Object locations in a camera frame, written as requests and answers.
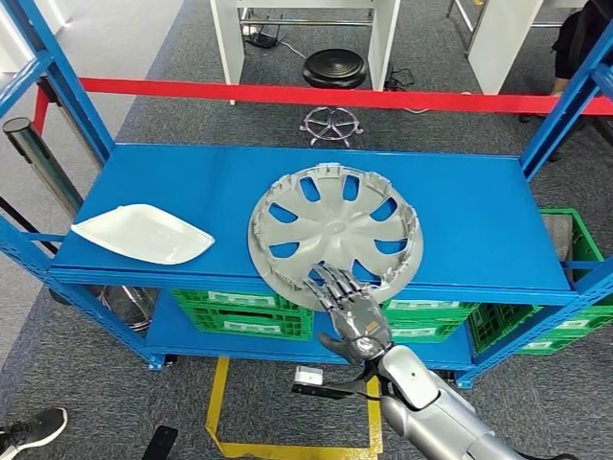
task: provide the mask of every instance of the robot finger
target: robot finger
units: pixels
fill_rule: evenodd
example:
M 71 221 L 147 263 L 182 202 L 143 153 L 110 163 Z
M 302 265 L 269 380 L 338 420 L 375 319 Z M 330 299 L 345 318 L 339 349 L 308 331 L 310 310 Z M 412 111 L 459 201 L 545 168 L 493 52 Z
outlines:
M 354 276 L 353 274 L 351 274 L 351 272 L 348 270 L 341 268 L 339 272 L 342 273 L 345 277 L 345 279 L 347 280 L 347 283 L 348 283 L 351 287 L 351 289 L 353 289 L 355 292 L 360 292 L 363 290 L 364 287 L 363 284 L 357 280 L 355 276 Z
M 339 285 L 341 289 L 342 289 L 345 295 L 349 295 L 355 292 L 354 289 L 349 285 L 348 280 L 347 280 L 347 278 L 345 278 L 345 275 L 341 273 L 341 271 L 339 270 L 338 268 L 330 264 L 323 264 L 323 268 L 324 270 L 332 275 L 332 277 L 334 278 L 336 284 Z
M 305 278 L 304 282 L 307 288 L 311 289 L 311 292 L 315 294 L 315 297 L 317 297 L 317 300 L 320 301 L 322 307 L 323 307 L 326 311 L 331 311 L 334 307 L 336 307 L 336 304 L 335 302 L 328 297 L 325 292 L 323 292 L 320 287 L 317 286 L 317 284 L 315 283 L 314 281 L 310 278 Z
M 324 285 L 329 290 L 329 293 L 332 294 L 332 297 L 335 301 L 341 300 L 343 297 L 344 293 L 342 290 L 336 283 L 336 280 L 332 276 L 329 271 L 324 269 L 320 264 L 314 264 L 313 269 L 324 280 Z

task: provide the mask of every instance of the green crate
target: green crate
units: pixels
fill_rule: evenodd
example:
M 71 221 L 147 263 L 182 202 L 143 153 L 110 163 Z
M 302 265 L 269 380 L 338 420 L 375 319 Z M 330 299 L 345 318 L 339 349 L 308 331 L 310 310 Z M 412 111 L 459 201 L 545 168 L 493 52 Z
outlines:
M 207 296 L 201 300 L 195 291 L 173 291 L 173 296 L 199 332 L 241 334 L 310 340 L 313 336 L 313 311 L 285 299 L 274 307 L 213 304 Z
M 392 340 L 395 343 L 437 343 L 445 341 L 464 322 L 463 319 L 391 321 L 390 329 L 392 331 Z
M 422 321 L 437 319 L 465 320 L 479 304 L 467 302 L 437 302 L 391 300 L 382 305 L 390 321 Z
M 236 305 L 250 307 L 280 307 L 281 297 L 277 294 L 251 294 L 241 292 L 219 292 L 216 290 L 173 290 L 177 302 L 201 302 L 213 305 Z
M 584 311 L 544 333 L 539 339 L 585 337 L 611 322 L 613 322 L 613 316 L 594 315 Z
M 574 261 L 602 262 L 604 260 L 602 254 L 600 253 L 596 242 L 592 239 L 586 225 L 576 210 L 573 208 L 544 208 L 541 210 L 541 213 L 570 214 L 572 216 L 572 259 Z M 572 270 L 572 279 L 576 282 L 588 272 L 589 270 Z M 603 314 L 613 314 L 613 294 L 605 297 L 594 306 L 589 307 L 589 309 L 599 311 Z
M 539 310 L 535 305 L 481 304 L 468 316 L 468 325 L 480 354 Z
M 602 262 L 604 259 L 576 210 L 572 208 L 543 209 L 541 212 L 543 214 L 567 214 L 572 216 L 572 259 L 574 261 Z M 572 279 L 576 282 L 587 273 L 588 270 L 572 270 Z M 539 337 L 538 340 L 576 339 L 588 335 L 611 322 L 613 322 L 613 295 L 581 310 L 576 316 L 544 333 Z
M 566 348 L 576 340 L 576 338 L 538 339 L 534 342 L 529 343 L 517 353 L 519 355 L 533 356 L 553 355 L 556 352 L 562 350 L 562 348 Z

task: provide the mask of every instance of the lower shelf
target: lower shelf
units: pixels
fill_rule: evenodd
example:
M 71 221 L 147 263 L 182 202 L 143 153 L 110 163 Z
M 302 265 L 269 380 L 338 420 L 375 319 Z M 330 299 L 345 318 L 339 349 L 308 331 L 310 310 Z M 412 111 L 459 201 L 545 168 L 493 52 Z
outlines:
M 314 334 L 310 341 L 199 333 L 174 299 L 163 291 L 147 334 L 147 346 L 152 352 L 168 355 L 346 364 L 320 344 L 317 339 L 319 332 L 336 336 L 329 318 L 322 312 L 315 313 Z M 431 369 L 465 371 L 474 367 L 465 323 L 445 342 L 407 345 Z

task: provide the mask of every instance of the red rope barrier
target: red rope barrier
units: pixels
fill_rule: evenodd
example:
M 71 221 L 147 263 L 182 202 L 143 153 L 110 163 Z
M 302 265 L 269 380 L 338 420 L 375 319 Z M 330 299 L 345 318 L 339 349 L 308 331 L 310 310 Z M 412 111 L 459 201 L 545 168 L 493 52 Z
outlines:
M 314 89 L 188 81 L 81 78 L 86 91 L 162 98 L 209 99 L 262 104 L 340 105 L 369 108 L 411 108 L 462 112 L 549 113 L 557 101 L 550 96 L 458 94 L 440 92 L 379 92 L 354 89 Z M 585 115 L 613 115 L 607 98 L 594 98 Z
M 43 134 L 44 117 L 47 116 L 47 109 L 49 107 L 49 99 L 41 88 L 36 91 L 36 102 L 34 104 L 34 120 L 32 124 L 38 134 Z

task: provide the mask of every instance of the blue shelf surface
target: blue shelf surface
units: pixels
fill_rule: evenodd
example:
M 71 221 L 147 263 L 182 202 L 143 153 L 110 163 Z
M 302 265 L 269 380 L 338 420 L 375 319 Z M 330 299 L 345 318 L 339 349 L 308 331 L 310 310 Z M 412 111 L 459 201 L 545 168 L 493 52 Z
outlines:
M 517 159 L 493 155 L 118 145 L 76 222 L 147 203 L 216 243 L 185 264 L 158 265 L 70 232 L 51 271 L 65 283 L 268 292 L 247 249 L 253 207 L 279 177 L 323 162 L 380 173 L 415 209 L 424 257 L 397 298 L 533 303 L 541 295 L 542 305 L 565 305 L 576 296 Z
M 147 334 L 147 348 L 153 353 L 293 362 L 346 364 L 317 339 L 318 332 L 336 333 L 326 313 L 316 312 L 310 341 L 251 337 L 229 333 L 199 333 L 169 293 L 161 293 Z M 465 371 L 473 367 L 472 345 L 467 326 L 458 328 L 442 343 L 406 343 L 431 369 Z

